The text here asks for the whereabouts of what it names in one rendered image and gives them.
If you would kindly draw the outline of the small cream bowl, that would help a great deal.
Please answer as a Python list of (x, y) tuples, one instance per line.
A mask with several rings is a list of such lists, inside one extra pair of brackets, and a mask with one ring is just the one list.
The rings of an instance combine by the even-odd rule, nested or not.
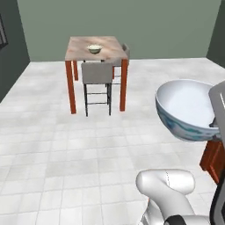
[(91, 54), (98, 54), (98, 53), (101, 51), (102, 48), (103, 48), (103, 47), (102, 47), (101, 45), (94, 45), (94, 44), (89, 45), (89, 46), (87, 47), (87, 49), (89, 50), (89, 52), (90, 52)]

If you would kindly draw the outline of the red-brown wooden furniture piece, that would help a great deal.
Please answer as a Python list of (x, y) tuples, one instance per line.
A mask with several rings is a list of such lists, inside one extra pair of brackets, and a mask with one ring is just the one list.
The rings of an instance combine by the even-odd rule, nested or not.
[(225, 167), (225, 148), (222, 142), (208, 141), (200, 160), (200, 167), (218, 184)]

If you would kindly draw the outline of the dark framed window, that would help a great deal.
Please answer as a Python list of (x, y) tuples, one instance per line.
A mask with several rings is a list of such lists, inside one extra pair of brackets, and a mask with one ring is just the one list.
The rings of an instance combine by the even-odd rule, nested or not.
[(4, 22), (0, 14), (0, 49), (6, 47), (7, 45), (8, 45), (8, 40), (7, 40), (6, 32), (4, 29)]

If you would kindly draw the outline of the white bowl with blue pattern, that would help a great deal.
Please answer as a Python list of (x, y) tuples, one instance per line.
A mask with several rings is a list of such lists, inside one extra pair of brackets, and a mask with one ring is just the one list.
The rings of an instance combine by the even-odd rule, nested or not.
[(209, 127), (209, 124), (215, 123), (208, 95), (212, 87), (210, 83), (178, 79), (166, 82), (157, 89), (157, 114), (175, 137), (185, 142), (221, 139), (219, 128)]

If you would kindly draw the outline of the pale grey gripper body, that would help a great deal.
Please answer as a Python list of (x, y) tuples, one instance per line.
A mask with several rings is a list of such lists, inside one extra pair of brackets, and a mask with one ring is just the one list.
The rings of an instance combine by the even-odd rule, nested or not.
[(225, 81), (213, 86), (209, 91), (209, 97), (221, 138), (225, 139)]

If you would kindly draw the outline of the grey stool with black legs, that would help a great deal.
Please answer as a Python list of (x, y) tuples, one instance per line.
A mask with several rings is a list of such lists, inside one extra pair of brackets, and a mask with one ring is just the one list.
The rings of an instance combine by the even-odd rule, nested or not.
[[(121, 44), (121, 47), (123, 49), (123, 51), (126, 53), (127, 55), (127, 66), (129, 65), (129, 60), (130, 60), (130, 48), (128, 47), (128, 45), (126, 43)], [(120, 59), (110, 59), (107, 60), (106, 62), (110, 62), (113, 65), (113, 70), (112, 70), (112, 79), (114, 79), (115, 75), (114, 75), (114, 68), (115, 67), (121, 67), (121, 60)]]
[[(87, 91), (87, 85), (104, 84), (106, 86), (106, 101), (109, 106), (109, 113), (112, 113), (112, 84), (113, 65), (110, 62), (84, 62), (82, 64), (83, 92), (85, 103), (85, 114), (88, 114), (88, 96), (94, 92)], [(96, 102), (96, 105), (103, 105), (104, 102)]]

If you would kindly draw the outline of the wooden table with red-brown legs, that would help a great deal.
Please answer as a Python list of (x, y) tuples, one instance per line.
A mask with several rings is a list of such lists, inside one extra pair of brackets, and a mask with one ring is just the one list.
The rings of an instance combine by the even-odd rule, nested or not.
[[(89, 45), (100, 45), (103, 48), (98, 54), (88, 50)], [(128, 56), (114, 36), (75, 36), (69, 39), (65, 54), (65, 68), (69, 92), (69, 104), (72, 114), (76, 113), (74, 82), (78, 80), (78, 61), (121, 60), (120, 111), (126, 109)]]

